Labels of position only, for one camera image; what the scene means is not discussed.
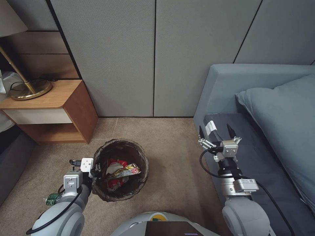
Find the lamp shade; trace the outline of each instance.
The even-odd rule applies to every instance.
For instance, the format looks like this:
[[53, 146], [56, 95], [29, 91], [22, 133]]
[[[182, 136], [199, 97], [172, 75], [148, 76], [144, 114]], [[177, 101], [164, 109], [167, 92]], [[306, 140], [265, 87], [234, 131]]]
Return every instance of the lamp shade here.
[[0, 37], [24, 32], [26, 25], [6, 0], [0, 0]]

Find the brown trash can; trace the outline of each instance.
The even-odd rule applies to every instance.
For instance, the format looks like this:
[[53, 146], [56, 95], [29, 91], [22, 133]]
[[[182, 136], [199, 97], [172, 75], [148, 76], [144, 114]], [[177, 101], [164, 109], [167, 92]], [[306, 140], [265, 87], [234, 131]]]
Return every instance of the brown trash can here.
[[92, 183], [92, 193], [97, 194], [103, 201], [115, 202], [132, 198], [139, 193], [149, 174], [149, 161], [143, 148], [128, 139], [112, 139], [101, 146], [94, 154], [95, 164], [100, 164], [101, 174], [105, 174], [107, 160], [119, 159], [128, 164], [135, 163], [141, 170], [140, 174], [129, 176], [129, 180], [114, 192], [107, 190], [107, 183], [96, 180]]

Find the lamp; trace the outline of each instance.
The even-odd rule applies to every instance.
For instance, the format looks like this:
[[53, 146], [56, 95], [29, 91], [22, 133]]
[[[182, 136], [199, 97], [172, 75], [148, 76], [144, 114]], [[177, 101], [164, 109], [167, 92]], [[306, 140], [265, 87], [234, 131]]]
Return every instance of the lamp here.
[[[0, 0], [0, 37], [24, 32], [26, 30], [26, 25], [11, 8], [9, 3], [7, 3], [6, 0]], [[44, 81], [44, 83], [31, 83], [9, 58], [1, 45], [0, 52], [23, 80], [20, 85], [15, 86], [14, 89], [9, 91], [9, 97], [14, 100], [27, 100], [41, 96], [52, 88], [53, 85], [50, 81]]]

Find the white cloth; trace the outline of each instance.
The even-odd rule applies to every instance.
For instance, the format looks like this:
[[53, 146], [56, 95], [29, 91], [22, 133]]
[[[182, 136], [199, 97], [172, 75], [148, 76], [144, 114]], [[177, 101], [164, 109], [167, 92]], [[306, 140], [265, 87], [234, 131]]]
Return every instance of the white cloth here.
[[[0, 102], [7, 98], [7, 93], [10, 90], [11, 84], [22, 81], [20, 76], [14, 72], [0, 71]], [[14, 123], [2, 112], [0, 112], [0, 133], [14, 126]]]

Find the gray sofa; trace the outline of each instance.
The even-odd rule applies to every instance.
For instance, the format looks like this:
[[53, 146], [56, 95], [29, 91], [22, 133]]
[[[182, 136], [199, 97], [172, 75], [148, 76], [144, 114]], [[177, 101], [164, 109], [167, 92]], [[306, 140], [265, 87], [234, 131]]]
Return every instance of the gray sofa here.
[[[315, 218], [303, 203], [299, 191], [285, 171], [260, 127], [245, 109], [238, 104], [235, 94], [250, 88], [270, 88], [315, 74], [315, 66], [219, 64], [211, 66], [194, 116], [196, 129], [205, 132], [205, 124], [213, 120], [218, 133], [229, 139], [228, 123], [242, 137], [237, 159], [243, 174], [260, 181], [278, 203], [296, 235], [315, 235]], [[205, 155], [209, 170], [217, 173], [213, 156]], [[220, 179], [213, 178], [222, 205]], [[276, 208], [259, 190], [252, 195], [266, 211], [276, 235], [289, 235], [289, 230]]]
[[36, 144], [17, 126], [0, 133], [2, 144], [8, 137], [9, 143], [0, 149], [0, 206], [19, 180]]

